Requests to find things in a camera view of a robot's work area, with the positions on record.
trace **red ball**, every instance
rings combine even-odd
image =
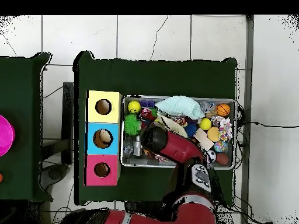
[[[228,162],[230,161],[230,159],[228,158],[226,153],[218,153],[216,155],[216,161],[223,166],[226,166],[228,164]]]

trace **yellow ball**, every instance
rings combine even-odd
[[[141,109],[141,105],[136,100],[133,100],[128,104],[128,110],[130,113],[138,113],[140,109]]]
[[[199,124],[199,127],[201,129],[203,129],[204,131],[207,131],[208,129],[210,129],[211,126],[212,126],[212,122],[208,118],[203,118]]]

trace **pink box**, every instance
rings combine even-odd
[[[99,177],[95,172],[96,165],[103,169],[108,167],[109,173]],[[116,186],[120,176],[119,156],[117,155],[87,155],[86,185],[87,186]]]

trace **yellow box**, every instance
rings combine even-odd
[[[87,96],[88,122],[113,124],[120,122],[120,93],[89,90]]]

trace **pink bowl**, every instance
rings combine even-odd
[[[7,153],[14,139],[15,129],[5,117],[0,115],[0,156]]]

